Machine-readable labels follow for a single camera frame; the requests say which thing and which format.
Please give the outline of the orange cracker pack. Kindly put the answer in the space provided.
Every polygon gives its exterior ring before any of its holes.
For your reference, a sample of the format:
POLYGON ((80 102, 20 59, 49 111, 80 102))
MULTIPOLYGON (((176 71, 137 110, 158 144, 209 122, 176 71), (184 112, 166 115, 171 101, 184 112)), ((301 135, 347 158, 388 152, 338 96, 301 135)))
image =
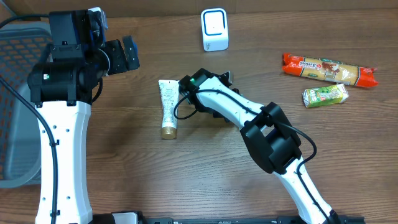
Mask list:
POLYGON ((360 67, 326 58, 284 53, 282 69, 289 75, 363 88, 371 88, 379 84, 374 77, 375 68, 360 67))

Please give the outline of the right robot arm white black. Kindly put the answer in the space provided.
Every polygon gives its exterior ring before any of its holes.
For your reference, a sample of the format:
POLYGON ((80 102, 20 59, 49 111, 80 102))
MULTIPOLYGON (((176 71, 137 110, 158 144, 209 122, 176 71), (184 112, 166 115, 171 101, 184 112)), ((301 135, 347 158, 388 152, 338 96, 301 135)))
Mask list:
POLYGON ((221 75, 204 68, 183 77, 178 91, 197 112, 209 113, 235 124, 252 160, 281 181, 305 223, 339 223, 338 214, 325 202, 305 164, 317 153, 315 142, 293 127, 282 108, 264 106, 232 89, 230 72, 221 75))

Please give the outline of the green juice carton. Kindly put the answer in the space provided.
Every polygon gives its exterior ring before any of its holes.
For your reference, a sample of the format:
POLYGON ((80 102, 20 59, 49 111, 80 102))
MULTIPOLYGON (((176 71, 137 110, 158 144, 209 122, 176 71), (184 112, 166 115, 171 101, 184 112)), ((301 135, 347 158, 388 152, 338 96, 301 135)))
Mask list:
POLYGON ((349 97, 344 84, 305 89, 302 93, 306 108, 316 108, 345 102, 349 97))

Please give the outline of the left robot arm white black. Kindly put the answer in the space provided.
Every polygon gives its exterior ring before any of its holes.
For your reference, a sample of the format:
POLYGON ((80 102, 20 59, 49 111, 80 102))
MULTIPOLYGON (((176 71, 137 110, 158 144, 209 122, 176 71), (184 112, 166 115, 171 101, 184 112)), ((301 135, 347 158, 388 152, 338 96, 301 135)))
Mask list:
POLYGON ((103 78, 139 68, 131 36, 106 40, 99 8, 49 14, 52 43, 28 76, 40 129, 41 189, 36 223, 142 222, 139 212, 94 214, 86 183, 86 134, 103 78))

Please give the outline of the white cream tube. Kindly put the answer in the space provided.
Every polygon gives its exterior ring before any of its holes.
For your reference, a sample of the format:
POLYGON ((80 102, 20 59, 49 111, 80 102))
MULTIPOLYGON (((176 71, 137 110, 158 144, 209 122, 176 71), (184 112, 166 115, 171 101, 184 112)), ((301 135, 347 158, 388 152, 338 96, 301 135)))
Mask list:
POLYGON ((174 116, 174 109, 179 101, 178 81, 159 80, 159 90, 163 109, 161 138, 175 139, 177 137, 177 119, 174 116))

